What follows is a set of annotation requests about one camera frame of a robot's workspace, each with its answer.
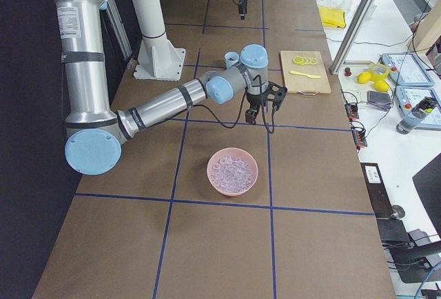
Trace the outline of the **wooden cutting board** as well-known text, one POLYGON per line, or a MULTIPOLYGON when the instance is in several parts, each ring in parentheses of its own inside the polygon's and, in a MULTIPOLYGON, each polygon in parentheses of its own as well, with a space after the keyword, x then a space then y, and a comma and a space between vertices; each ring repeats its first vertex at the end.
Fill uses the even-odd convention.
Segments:
POLYGON ((280 51, 283 83, 289 93, 331 94, 327 71, 319 51, 280 51))

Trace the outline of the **grey pouch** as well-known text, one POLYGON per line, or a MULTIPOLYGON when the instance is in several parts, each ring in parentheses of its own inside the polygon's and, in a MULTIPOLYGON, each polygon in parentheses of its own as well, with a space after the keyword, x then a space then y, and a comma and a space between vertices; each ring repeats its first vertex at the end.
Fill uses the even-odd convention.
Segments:
POLYGON ((367 104, 387 111, 392 107, 392 99, 386 92, 369 90, 367 92, 367 104))

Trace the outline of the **yellow cloth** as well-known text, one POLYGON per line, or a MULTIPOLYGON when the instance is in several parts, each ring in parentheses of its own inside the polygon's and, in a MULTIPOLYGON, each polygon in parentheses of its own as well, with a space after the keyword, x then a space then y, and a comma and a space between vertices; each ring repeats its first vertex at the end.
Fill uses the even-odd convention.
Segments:
POLYGON ((319 6, 320 19, 325 27, 345 28, 345 13, 342 10, 319 6))

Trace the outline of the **lemon slice top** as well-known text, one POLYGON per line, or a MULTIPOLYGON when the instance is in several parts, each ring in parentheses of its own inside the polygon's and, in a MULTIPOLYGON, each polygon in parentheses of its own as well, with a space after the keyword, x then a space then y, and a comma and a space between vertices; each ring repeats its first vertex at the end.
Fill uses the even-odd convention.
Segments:
POLYGON ((318 60, 316 58, 309 57, 309 60, 311 62, 310 65, 317 65, 318 64, 318 60))

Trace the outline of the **pink bowl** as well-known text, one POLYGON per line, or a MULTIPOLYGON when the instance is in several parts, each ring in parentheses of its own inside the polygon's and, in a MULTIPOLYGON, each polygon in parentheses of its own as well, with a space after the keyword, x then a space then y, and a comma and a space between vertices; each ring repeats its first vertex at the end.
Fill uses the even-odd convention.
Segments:
POLYGON ((258 164, 243 149, 227 147, 214 153, 207 163, 207 178, 212 187, 226 196, 248 192, 258 179, 258 164))

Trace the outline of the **whole yellow lemon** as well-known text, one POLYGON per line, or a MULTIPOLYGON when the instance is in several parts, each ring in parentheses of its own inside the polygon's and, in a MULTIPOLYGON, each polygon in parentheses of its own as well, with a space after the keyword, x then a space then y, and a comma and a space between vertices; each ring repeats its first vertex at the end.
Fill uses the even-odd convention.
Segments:
POLYGON ((358 75, 357 82, 358 84, 366 84, 371 80, 370 72, 362 72, 358 75))
POLYGON ((388 92, 390 86, 385 80, 378 80, 373 83, 373 88, 377 92, 388 92))

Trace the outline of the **yellow plastic knife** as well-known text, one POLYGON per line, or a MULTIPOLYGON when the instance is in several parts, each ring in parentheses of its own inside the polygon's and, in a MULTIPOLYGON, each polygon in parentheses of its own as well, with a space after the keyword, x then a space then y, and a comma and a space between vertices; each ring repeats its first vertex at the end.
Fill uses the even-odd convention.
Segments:
POLYGON ((295 71, 295 70, 290 70, 289 73, 292 75, 307 77, 308 79, 321 79, 322 78, 321 75, 308 74, 305 72, 299 72, 299 71, 295 71))

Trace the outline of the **white plastic bag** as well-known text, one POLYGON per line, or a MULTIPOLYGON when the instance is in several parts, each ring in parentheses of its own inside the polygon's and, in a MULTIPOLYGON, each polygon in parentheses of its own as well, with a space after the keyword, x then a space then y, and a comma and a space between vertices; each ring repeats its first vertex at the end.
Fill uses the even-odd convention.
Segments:
POLYGON ((349 11, 353 5, 352 0, 316 0, 316 3, 320 7, 333 8, 343 12, 349 11))

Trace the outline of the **pile of clear ice cubes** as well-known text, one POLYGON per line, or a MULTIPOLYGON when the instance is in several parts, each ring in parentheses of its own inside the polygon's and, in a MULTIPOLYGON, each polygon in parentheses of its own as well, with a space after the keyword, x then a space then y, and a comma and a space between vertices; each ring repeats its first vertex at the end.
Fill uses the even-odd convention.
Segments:
POLYGON ((240 192, 251 186, 254 173, 249 163, 240 157, 222 156, 212 165, 209 178, 221 190, 240 192))

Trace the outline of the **upper blue teach pendant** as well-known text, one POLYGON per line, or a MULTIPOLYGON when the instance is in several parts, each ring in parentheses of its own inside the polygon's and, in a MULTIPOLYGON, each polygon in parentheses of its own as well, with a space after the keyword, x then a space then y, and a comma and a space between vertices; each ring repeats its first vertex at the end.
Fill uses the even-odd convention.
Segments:
POLYGON ((415 52, 384 53, 380 60, 389 68, 389 77, 398 85, 421 87, 435 85, 415 52))

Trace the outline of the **light blue cup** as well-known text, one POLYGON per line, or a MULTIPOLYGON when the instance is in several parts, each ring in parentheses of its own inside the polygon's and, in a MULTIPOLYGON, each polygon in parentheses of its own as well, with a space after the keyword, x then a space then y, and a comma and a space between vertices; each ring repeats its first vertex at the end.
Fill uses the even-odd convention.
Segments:
POLYGON ((225 67, 228 69, 239 62, 239 54, 237 52, 226 52, 224 55, 225 67))

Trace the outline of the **yellow tape roll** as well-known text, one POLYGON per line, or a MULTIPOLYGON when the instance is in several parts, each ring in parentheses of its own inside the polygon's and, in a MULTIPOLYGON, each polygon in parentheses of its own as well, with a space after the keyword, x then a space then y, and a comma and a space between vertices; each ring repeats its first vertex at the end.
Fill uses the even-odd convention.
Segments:
POLYGON ((381 63, 373 64, 369 67, 371 81, 384 81, 389 75, 389 68, 381 63))

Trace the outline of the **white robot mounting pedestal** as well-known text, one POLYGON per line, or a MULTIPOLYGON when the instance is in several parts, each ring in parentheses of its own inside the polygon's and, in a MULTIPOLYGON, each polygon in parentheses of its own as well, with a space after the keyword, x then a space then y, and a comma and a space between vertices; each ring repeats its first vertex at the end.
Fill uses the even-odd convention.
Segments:
POLYGON ((135 79, 179 81, 186 51, 168 39, 160 0, 132 0, 143 40, 135 79))

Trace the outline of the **black monitor stand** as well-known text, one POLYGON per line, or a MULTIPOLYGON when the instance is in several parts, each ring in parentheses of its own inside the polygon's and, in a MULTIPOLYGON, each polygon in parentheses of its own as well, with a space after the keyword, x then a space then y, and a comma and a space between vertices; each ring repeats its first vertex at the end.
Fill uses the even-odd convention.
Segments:
POLYGON ((413 191, 404 208, 414 222, 405 240, 390 246, 392 261, 406 284, 440 281, 440 156, 412 176, 413 191))

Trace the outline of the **aluminium frame post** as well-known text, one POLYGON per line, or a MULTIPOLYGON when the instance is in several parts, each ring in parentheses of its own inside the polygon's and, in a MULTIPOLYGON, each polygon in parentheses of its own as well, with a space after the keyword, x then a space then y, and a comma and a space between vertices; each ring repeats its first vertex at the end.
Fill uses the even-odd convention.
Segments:
POLYGON ((331 74, 338 74, 340 68, 343 65, 344 60, 347 58, 352 45, 355 43, 356 37, 361 30, 362 23, 367 17, 368 10, 373 5, 375 0, 361 0, 358 5, 353 19, 347 29, 347 32, 338 48, 337 54, 330 67, 331 74))

